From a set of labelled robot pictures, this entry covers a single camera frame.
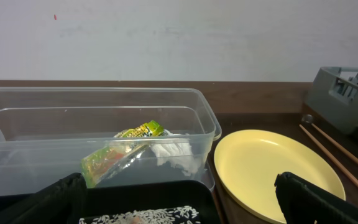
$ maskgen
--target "yellow plate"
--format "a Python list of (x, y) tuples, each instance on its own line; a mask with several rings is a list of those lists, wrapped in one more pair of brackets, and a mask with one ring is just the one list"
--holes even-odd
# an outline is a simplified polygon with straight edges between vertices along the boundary
[(286, 223), (275, 195), (277, 174), (292, 172), (345, 200), (341, 180), (308, 147), (281, 134), (244, 130), (216, 146), (215, 166), (227, 192), (250, 213), (272, 223)]

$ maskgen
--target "snack packet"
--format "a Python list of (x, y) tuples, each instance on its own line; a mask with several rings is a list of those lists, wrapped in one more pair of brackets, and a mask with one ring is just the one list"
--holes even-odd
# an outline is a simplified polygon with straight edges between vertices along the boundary
[[(134, 129), (123, 130), (116, 134), (115, 138), (159, 136), (164, 128), (156, 121), (142, 124)], [(139, 156), (143, 152), (143, 145), (115, 146), (107, 144), (81, 160), (83, 175), (88, 188), (94, 187), (103, 179), (111, 178), (125, 169), (133, 159), (127, 158)]]

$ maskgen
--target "wooden stick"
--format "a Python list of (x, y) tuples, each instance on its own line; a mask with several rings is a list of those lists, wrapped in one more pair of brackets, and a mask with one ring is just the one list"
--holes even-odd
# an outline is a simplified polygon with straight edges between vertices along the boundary
[(353, 182), (354, 185), (358, 188), (358, 180), (351, 174), (308, 130), (306, 130), (302, 124), (299, 124), (299, 127), (309, 136), (314, 143), (332, 160), (335, 165)]
[(345, 155), (347, 155), (351, 160), (353, 160), (358, 165), (358, 158), (353, 156), (348, 150), (336, 142), (333, 138), (329, 137), (323, 130), (319, 129), (316, 125), (311, 124), (317, 131), (319, 131), (324, 137), (326, 137), (331, 143), (333, 143), (339, 150), (341, 150)]

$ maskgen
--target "transparent plastic box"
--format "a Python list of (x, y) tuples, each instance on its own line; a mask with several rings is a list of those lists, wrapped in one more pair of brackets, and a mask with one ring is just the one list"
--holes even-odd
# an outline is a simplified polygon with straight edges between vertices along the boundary
[[(150, 120), (176, 135), (113, 137)], [(220, 135), (208, 102), (194, 89), (0, 88), (0, 195), (36, 192), (81, 172), (82, 158), (107, 144), (146, 150), (97, 187), (194, 179), (212, 188), (206, 158)], [(151, 150), (181, 143), (192, 154), (157, 158)], [(184, 172), (183, 163), (193, 172)]]

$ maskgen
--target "white wall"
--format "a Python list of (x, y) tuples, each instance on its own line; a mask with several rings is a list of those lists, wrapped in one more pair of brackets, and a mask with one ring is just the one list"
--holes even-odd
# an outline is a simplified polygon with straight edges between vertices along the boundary
[(0, 79), (310, 82), (327, 65), (358, 67), (358, 0), (0, 0)]

